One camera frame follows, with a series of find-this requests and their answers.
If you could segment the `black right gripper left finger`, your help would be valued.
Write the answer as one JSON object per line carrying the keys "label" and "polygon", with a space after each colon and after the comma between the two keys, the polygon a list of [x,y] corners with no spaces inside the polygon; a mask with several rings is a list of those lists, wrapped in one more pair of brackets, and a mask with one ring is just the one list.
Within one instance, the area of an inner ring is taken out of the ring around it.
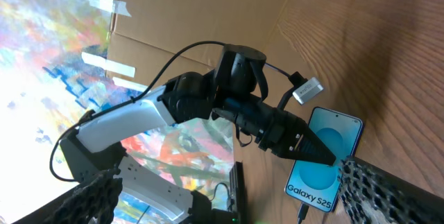
{"label": "black right gripper left finger", "polygon": [[120,172],[120,169],[100,171],[15,223],[111,224],[123,190]]}

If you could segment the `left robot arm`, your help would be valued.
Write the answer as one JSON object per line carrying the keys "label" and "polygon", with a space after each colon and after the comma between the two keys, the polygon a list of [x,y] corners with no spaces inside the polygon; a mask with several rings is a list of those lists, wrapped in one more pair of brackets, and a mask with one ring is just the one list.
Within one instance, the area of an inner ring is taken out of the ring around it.
{"label": "left robot arm", "polygon": [[266,56],[256,49],[224,44],[219,63],[207,74],[187,72],[163,86],[151,84],[139,96],[109,109],[86,112],[60,140],[74,180],[118,168],[125,189],[175,223],[233,223],[239,211],[214,209],[203,194],[143,169],[121,144],[162,126],[220,117],[278,157],[332,165],[333,152],[304,120],[285,110],[287,96],[277,107],[266,104],[265,64]]}

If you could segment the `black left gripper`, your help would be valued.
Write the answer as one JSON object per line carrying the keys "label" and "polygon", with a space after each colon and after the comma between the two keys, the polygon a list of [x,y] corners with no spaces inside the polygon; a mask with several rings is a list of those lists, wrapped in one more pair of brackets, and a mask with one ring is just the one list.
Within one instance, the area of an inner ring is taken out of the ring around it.
{"label": "black left gripper", "polygon": [[239,101],[227,98],[221,116],[240,130],[255,136],[262,150],[270,150],[280,158],[332,166],[336,155],[312,132],[307,123],[285,110],[257,102],[256,98]]}

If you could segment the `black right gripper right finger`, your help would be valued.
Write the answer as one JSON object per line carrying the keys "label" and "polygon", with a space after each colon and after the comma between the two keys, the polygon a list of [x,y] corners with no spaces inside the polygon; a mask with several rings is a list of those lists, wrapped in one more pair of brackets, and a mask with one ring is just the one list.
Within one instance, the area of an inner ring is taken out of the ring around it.
{"label": "black right gripper right finger", "polygon": [[443,223],[443,199],[357,157],[339,164],[339,199],[351,223]]}

